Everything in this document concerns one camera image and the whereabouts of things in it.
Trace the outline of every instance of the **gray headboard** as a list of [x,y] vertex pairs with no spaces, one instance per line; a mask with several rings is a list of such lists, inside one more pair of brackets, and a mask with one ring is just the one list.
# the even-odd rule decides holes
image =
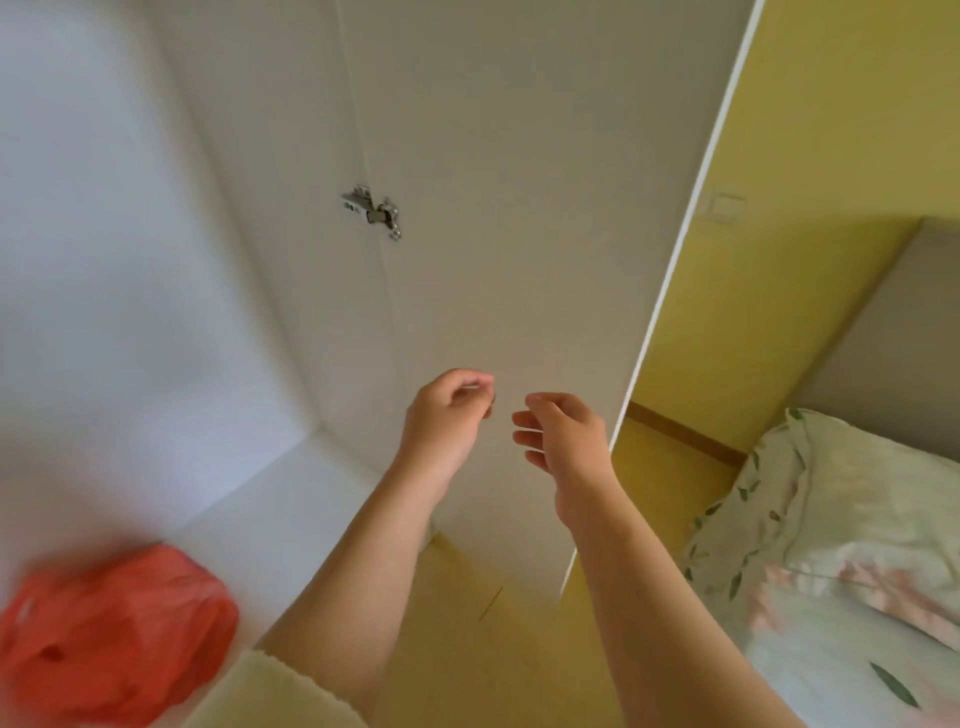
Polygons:
[[924,221],[794,399],[960,460],[960,224]]

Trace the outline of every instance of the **wall switch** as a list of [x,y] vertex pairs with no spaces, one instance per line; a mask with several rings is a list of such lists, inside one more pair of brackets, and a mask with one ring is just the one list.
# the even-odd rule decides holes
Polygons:
[[707,217],[718,223],[735,223],[747,208],[747,201],[733,195],[713,195],[707,209]]

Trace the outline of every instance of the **white wardrobe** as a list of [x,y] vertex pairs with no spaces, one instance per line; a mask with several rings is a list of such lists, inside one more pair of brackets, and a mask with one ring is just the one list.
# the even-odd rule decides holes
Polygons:
[[510,412],[573,391],[615,433],[758,13],[0,0],[0,596],[170,537],[259,625],[473,366],[496,413],[435,525],[556,598],[573,544]]

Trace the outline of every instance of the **bed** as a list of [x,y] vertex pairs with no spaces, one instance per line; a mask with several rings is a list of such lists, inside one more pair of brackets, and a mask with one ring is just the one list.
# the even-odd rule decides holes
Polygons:
[[960,228],[927,221],[694,523],[684,575],[811,728],[960,726],[958,362]]

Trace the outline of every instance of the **red plastic bag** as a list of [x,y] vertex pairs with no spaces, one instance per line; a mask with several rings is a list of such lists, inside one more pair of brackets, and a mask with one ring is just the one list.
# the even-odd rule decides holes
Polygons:
[[165,544],[37,572],[0,615],[0,679],[33,717],[147,726],[213,679],[238,619],[223,583]]

